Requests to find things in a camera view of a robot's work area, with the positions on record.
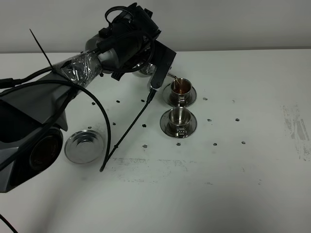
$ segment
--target white tabletop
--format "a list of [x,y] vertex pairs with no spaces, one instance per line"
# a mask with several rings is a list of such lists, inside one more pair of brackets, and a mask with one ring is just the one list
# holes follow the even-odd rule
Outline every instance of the white tabletop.
[[[72,55],[48,54],[53,63]],[[47,65],[42,54],[0,54],[1,78]],[[79,166],[62,152],[0,194],[1,214],[21,233],[310,232],[311,50],[178,52],[171,71],[198,94],[192,136],[162,132],[170,107],[160,91],[104,172],[102,158]],[[105,75],[88,86],[116,123],[112,146],[143,107],[148,80]],[[81,93],[69,104],[64,141],[89,126],[106,138],[91,103]],[[10,230],[0,223],[0,232]]]

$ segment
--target metal saucer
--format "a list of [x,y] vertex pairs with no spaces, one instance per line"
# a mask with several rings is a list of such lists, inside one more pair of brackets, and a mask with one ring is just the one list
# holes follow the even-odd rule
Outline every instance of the metal saucer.
[[103,138],[93,130],[76,132],[65,144],[65,155],[75,164],[90,163],[101,156],[103,150]]
[[163,90],[163,99],[168,105],[172,107],[189,107],[196,100],[196,90],[194,89],[194,87],[192,87],[190,90],[189,98],[185,101],[184,104],[181,104],[178,100],[176,100],[172,96],[171,83],[170,83]]
[[169,124],[169,114],[170,114],[170,111],[172,111],[173,109],[170,109],[168,111],[166,111],[161,119],[160,119],[160,127],[162,129],[162,131],[167,135],[167,136],[170,136],[170,137],[173,137],[173,138],[186,138],[186,137],[189,137],[191,134],[194,133],[194,131],[196,130],[196,127],[197,127],[197,120],[195,118],[195,116],[193,115],[192,112],[190,112],[191,114],[191,117],[190,117],[190,125],[187,129],[184,130],[184,133],[183,134],[180,134],[179,132],[175,131],[174,129],[172,129],[170,127],[170,124]]

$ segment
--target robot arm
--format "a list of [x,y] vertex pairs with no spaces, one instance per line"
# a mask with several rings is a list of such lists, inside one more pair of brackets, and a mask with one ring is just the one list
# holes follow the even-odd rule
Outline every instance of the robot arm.
[[[72,82],[85,88],[102,72],[120,80],[124,73],[151,63],[155,71],[150,80],[150,102],[155,90],[162,86],[176,53],[156,41],[161,31],[151,20],[152,12],[134,3],[129,7],[111,8],[105,14],[106,19],[114,10],[122,10],[122,13],[108,22],[108,28],[101,29],[87,41],[84,53],[53,66],[54,71],[61,75],[52,71],[40,80]],[[2,80],[0,88],[16,84],[21,84],[21,81]],[[70,86],[43,84],[1,94],[0,165],[27,145],[64,102],[73,99],[78,92]],[[65,112],[33,147],[0,170],[0,192],[8,192],[29,180],[57,159],[63,143],[60,129],[68,129]]]

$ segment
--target black cable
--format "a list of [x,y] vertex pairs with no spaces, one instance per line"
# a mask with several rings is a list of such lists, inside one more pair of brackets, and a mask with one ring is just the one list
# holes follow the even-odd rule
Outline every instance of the black cable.
[[[101,112],[105,118],[106,124],[107,124],[107,148],[106,148],[106,154],[105,154],[105,158],[104,158],[104,161],[105,161],[109,156],[110,143],[111,143],[111,129],[110,129],[110,123],[109,123],[108,115],[107,115],[106,111],[104,110],[103,106],[101,105],[101,103],[99,102],[99,100],[91,92],[89,92],[85,88],[83,88],[77,84],[67,82],[67,81],[44,80],[44,81],[36,81],[33,83],[22,84],[22,85],[19,85],[17,87],[5,90],[4,92],[0,93],[0,97],[3,97],[5,95],[8,95],[8,94],[14,92],[14,91],[18,91],[18,90],[24,89],[24,88],[29,87],[29,86],[35,86],[35,85],[41,85],[41,84],[61,84],[61,85],[65,85],[65,86],[74,87],[75,89],[83,91],[84,93],[86,93],[88,96],[90,96],[94,100],[94,102],[100,108],[100,110],[101,110]],[[13,156],[7,158],[2,164],[0,164],[0,171],[3,170],[6,166],[8,166],[11,162],[13,162],[17,158],[17,156],[20,156],[20,155],[21,154],[17,151]]]
[[130,12],[130,11],[127,9],[127,7],[125,7],[125,6],[115,6],[115,7],[112,7],[112,8],[110,8],[109,10],[107,10],[106,13],[105,13],[105,19],[106,19],[106,21],[108,22],[108,25],[109,25],[110,28],[112,27],[112,23],[108,20],[108,15],[109,15],[111,12],[114,12],[114,11],[125,11],[126,13],[129,13],[129,14],[132,16],[132,19],[134,18],[133,13]]
[[25,82],[28,82],[28,81],[30,81],[31,79],[34,79],[34,78],[36,78],[37,76],[39,76],[39,75],[41,75],[41,74],[44,74],[44,73],[47,73],[47,72],[49,72],[49,71],[51,71],[51,70],[52,70],[51,67],[46,67],[46,68],[44,68],[44,69],[38,70],[38,71],[36,71],[35,73],[33,73],[33,74],[27,76],[26,78],[21,79],[21,80],[20,80],[20,81],[21,81],[20,84],[25,83]]
[[29,75],[28,77],[26,77],[24,79],[1,79],[0,80],[0,89],[11,88],[11,87],[15,87],[16,85],[21,85],[22,83],[28,82],[31,79],[34,79],[35,77],[39,76],[40,74],[44,74],[44,73],[49,72],[51,70],[52,70],[51,67],[47,67],[47,68],[38,70],[37,72]]
[[113,147],[111,153],[109,154],[107,160],[104,160],[103,165],[101,167],[101,169],[99,170],[100,172],[102,172],[108,162],[108,160],[111,158],[112,154],[115,152],[115,150],[119,147],[120,143],[123,141],[123,139],[126,137],[126,135],[128,134],[128,132],[130,132],[130,130],[132,129],[132,127],[134,126],[134,124],[136,123],[136,121],[138,120],[138,118],[141,116],[141,114],[145,111],[145,109],[147,108],[147,106],[150,104],[150,102],[152,101],[153,97],[156,94],[156,90],[152,89],[148,95],[147,101],[145,106],[142,108],[142,110],[140,111],[140,113],[137,115],[137,117],[134,119],[134,121],[132,122],[132,124],[128,127],[127,131],[125,131],[125,133],[123,134],[123,136],[120,138],[120,140],[117,142],[117,144]]
[[35,37],[35,35],[33,34],[33,31],[31,31],[31,29],[29,29],[29,30],[30,30],[31,34],[33,35],[33,37],[34,37],[35,42],[37,43],[37,45],[38,45],[39,48],[41,49],[43,55],[44,55],[45,58],[48,60],[48,63],[49,63],[49,65],[50,65],[51,69],[54,69],[53,66],[52,66],[52,63],[50,62],[50,60],[49,60],[49,58],[48,58],[48,56],[47,56],[47,54],[45,53],[45,51],[44,51],[43,48],[41,47],[41,45],[40,45],[39,41],[37,40],[37,38]]
[[9,223],[9,221],[6,220],[5,217],[3,217],[1,214],[0,214],[0,219],[8,226],[8,228],[11,229],[13,233],[18,233],[17,230],[15,230],[15,228]]
[[119,72],[119,73],[132,73],[132,72],[135,72],[135,71],[138,71],[138,70],[142,69],[145,65],[147,65],[151,61],[151,59],[152,59],[152,57],[153,57],[153,55],[155,53],[155,42],[154,42],[154,39],[148,33],[144,32],[144,31],[127,32],[127,33],[124,33],[122,35],[117,36],[115,38],[115,40],[116,41],[120,41],[120,40],[124,40],[124,39],[126,39],[128,37],[135,36],[135,35],[144,35],[145,37],[148,38],[148,40],[150,42],[150,54],[149,54],[148,59],[143,64],[141,64],[140,66],[138,66],[136,68],[122,69],[122,68],[114,68],[114,67],[102,66],[102,68],[104,70],[109,70],[109,71]]

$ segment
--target stainless steel cup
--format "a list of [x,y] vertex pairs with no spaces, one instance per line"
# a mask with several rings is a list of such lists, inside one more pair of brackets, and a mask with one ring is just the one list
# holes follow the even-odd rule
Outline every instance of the stainless steel cup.
[[156,66],[149,63],[148,65],[144,66],[143,68],[141,68],[139,70],[140,73],[146,75],[146,76],[151,76],[153,75],[153,73],[155,72],[156,70]]
[[191,112],[183,107],[175,107],[169,112],[169,127],[179,135],[185,135],[190,126]]
[[187,79],[175,79],[171,83],[172,101],[184,106],[191,99],[192,84]]

